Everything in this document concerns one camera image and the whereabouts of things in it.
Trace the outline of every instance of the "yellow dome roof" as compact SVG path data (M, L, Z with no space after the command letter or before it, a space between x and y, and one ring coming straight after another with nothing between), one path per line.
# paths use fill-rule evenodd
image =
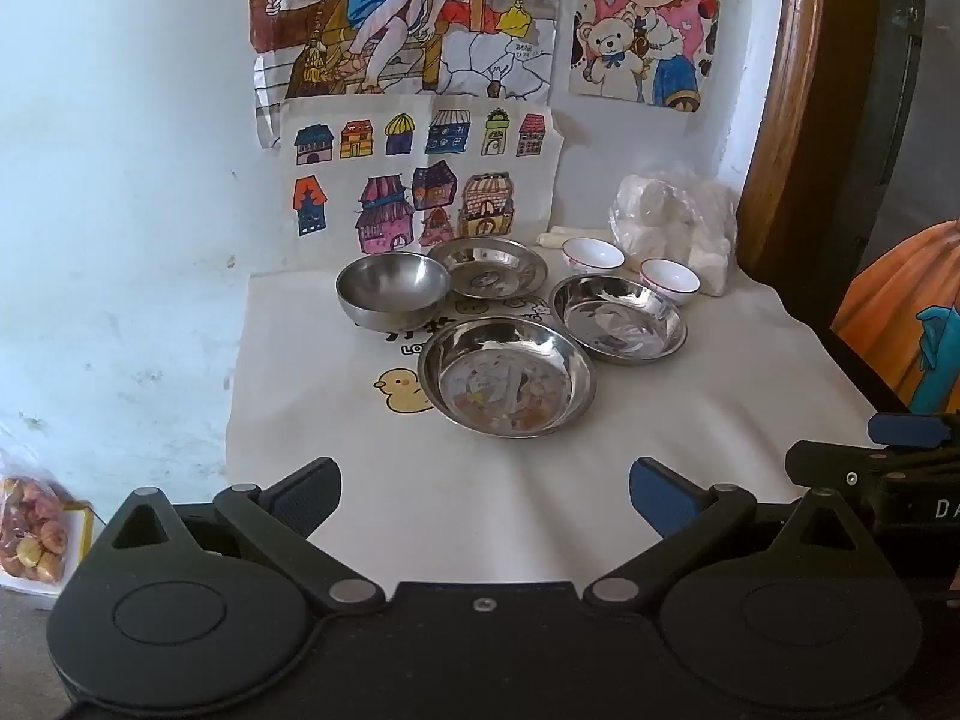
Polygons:
M388 135L402 135L405 132L414 131L414 119L411 119L408 114L401 113L397 116L390 119L390 124L387 124L387 134Z

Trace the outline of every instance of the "silver bolt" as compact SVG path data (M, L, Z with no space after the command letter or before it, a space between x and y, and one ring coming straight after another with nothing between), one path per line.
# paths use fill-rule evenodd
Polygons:
M342 579L330 586L330 598L340 604L363 604L376 595L376 585L366 579Z
M478 598L473 602L474 611L493 611L496 608L496 601L493 598Z
M624 604L639 593L637 583L623 577L607 577L593 583L593 594L608 604Z

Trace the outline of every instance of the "bowl rim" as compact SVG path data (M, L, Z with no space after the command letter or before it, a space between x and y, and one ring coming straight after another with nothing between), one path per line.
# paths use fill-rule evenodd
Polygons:
M450 412L448 406L443 403L443 400L440 400L438 397L435 397L432 388L424 386L424 382L427 381L426 378L426 358L430 351L432 351L434 346L438 346L442 341L444 341L449 336L457 330L458 327L463 326L464 324L477 324L477 323L489 323L492 320L502 320L509 319L510 322L515 324L526 325L528 327L536 327L538 329L545 329L547 332L553 333L554 335L563 338L564 341L570 344L571 349L573 349L574 354L580 358L580 361L583 363L584 367L587 369L587 396L584 398L583 402L577 406L572 412L570 412L566 418L560 420L556 424L546 428L537 430L531 433L523 433L520 435L510 435L504 433L492 433L490 431L482 430L473 425L467 425L462 423L459 419L454 418L453 413ZM490 436L494 439L536 439L540 436L548 436L551 433L555 433L558 430L562 429L565 426L568 426L570 423L578 420L584 413L589 409L593 403L593 399L596 397L597 393L597 373L596 366L593 364L593 360L590 360L589 354L584 351L584 346L576 340L570 333L566 331L565 328L560 329L553 327L549 324L543 324L541 322L534 322L533 319L525 319L524 317L516 317L513 314L484 314L482 317L471 317L470 319L465 319L463 322L457 322L456 324L449 324L447 327L442 330L434 333L430 340L427 343L424 343L424 348L421 349L421 352L416 356L416 378L419 379L421 383L421 390L426 395L426 399L430 401L430 404L438 410L445 418L449 419L455 425L459 425L462 428L466 428L469 431L477 433L482 436Z
M537 254L531 247L528 247L528 245L522 244L520 241L515 241L513 238L506 238L502 235L467 235L462 238L452 238L449 241L443 241L437 245L434 245L434 247L432 247L431 250L429 250L429 252L427 252L426 255L424 256L429 257L434 262L440 263L448 271L448 274L449 274L450 270L446 267L445 264L443 264L443 261L440 260L439 255L434 256L434 254L438 251L443 250L445 247L454 248L456 244L462 244L462 242L479 242L479 241L507 242L508 245L512 245L513 247L517 247L520 250L523 250L531 258L533 258L536 261L539 261L540 267L538 268L538 273L541 275L541 277L535 278L530 283L530 286L526 288L526 290L521 290L520 292L515 292L515 293L512 293L511 295L504 295L502 298L491 298L489 295L486 295L486 293L460 292L459 290L454 290L453 286L450 287L450 292L456 292L458 295L462 295L464 298L476 298L477 300L510 300L511 298L526 298L527 295L532 295L534 292L539 290L539 288L541 288L544 285L544 282L546 281L547 276L549 276L550 274L550 268L549 268L549 265L546 264L546 260L544 260L544 258L542 258L541 255Z
M607 247L611 247L614 250L616 250L617 253L619 253L620 264L619 265L592 265L590 263L585 263L583 260L578 260L572 254L570 254L569 251L566 250L566 245L569 244L571 241L592 241L592 242L598 242L599 244L606 245ZM623 253L623 250L621 250L621 248L618 247L618 245L612 244L610 241L604 241L602 238L591 238L589 237L589 235L577 235L577 236L574 236L573 238L567 238L563 242L563 245L560 247L560 251L563 252L563 256L568 257L578 265L584 266L584 268L597 268L597 269L601 269L602 271L616 271L617 269L622 268L627 262L627 255Z
M337 274L337 280L334 285L335 289L337 290L337 298L339 298L340 300L343 300L344 303L347 303L347 305L352 306L355 309L359 309L360 311L367 311L367 312L370 312L371 314L397 313L394 311L381 311L381 309L368 308L367 306L362 306L359 303L356 303L353 300L349 299L347 295L344 295L344 291L341 289L341 284L343 283L344 278L347 276L347 272L350 271L350 269L354 268L354 266L358 266L359 263L366 262L371 258L391 257L395 255L401 255L404 257L414 257L419 260L430 260L430 258L427 257L425 254L420 254L419 252L416 252L416 251L381 251L378 254L365 254L363 257L358 257L352 262L349 262L346 265L344 265L344 267L341 269L339 274ZM436 305L438 303L442 303L443 300L446 300L446 298L450 294L450 271L448 271L443 266L442 262L438 262L437 260L431 260L431 262L434 265L439 265L443 269L443 283L445 284L445 289L443 290L443 294L439 298L436 298L434 300L428 300L426 303L416 306L416 308L403 309L404 312L409 313L414 311L422 311L425 308L429 308L430 306Z
M688 272L691 276L693 276L697 280L696 288L692 290L675 290L673 287L667 287L665 284L659 283L659 281L654 279L653 276L646 274L646 272L644 272L643 270L644 266L647 263L656 263L656 262L670 263L671 265L678 266L678 268L683 268L686 272ZM650 281L655 286L659 287L661 290L667 290L668 292L676 293L677 295L696 295L696 293L700 291L700 287L702 286L700 283L700 276L698 276L696 272L694 272L692 269L685 266L683 263L679 263L676 260L668 260L666 257L648 257L647 259L645 259L643 262L640 263L640 275L643 276L648 281Z
M682 336L680 336L680 342L677 343L677 345L670 349L670 351L668 351L666 354L656 355L656 357L620 357L606 350L596 348L596 346L590 344L589 341L581 341L573 334L573 331L570 330L568 324L566 324L566 322L563 320L560 312L557 311L557 295L560 293L561 289L565 288L566 285L574 281L581 281L587 278L609 278L616 281L622 281L625 284L630 284L633 287L645 290L645 292L651 293L651 295L654 295L657 299L662 300L669 308L677 313L677 317L680 319L680 326L683 327L683 333ZM678 308L676 303L674 303L670 298L666 298L666 296L661 295L660 293L651 289L646 284L641 284L638 281L624 278L623 276L608 274L575 274L573 276L569 276L568 278L560 281L552 290L550 290L548 307L550 309L550 316L553 317L554 322L557 322L560 327L563 327L563 331L565 331L570 338L573 338L576 343L579 343L579 345L587 351L587 355L597 357L598 360L603 360L605 362L612 362L613 365L649 365L650 362L659 362L660 360L664 360L680 351L680 348L682 348L686 343L686 339L689 335L688 324L686 324L686 320L683 318L683 314L680 313L680 308Z

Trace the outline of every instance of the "wooden door frame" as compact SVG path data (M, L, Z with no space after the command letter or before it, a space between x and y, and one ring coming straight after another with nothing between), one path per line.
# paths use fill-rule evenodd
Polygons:
M784 0L757 145L737 211L747 275L802 304L867 97L878 0Z

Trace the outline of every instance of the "stainless steel bowl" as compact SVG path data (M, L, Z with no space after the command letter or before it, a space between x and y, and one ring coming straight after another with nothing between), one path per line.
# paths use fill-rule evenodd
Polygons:
M408 251L364 257L337 276L337 297L347 316L380 333L423 327L449 291L450 274L443 265Z
M582 415L593 363L563 333L519 317L480 317L436 333L416 373L434 407L488 436L529 439Z
M458 238L433 247L430 257L443 263L451 288L467 298L521 298L546 279L544 258L506 238Z
M677 307L635 281L573 276L555 286L549 303L553 316L599 360L640 365L673 354L686 341Z

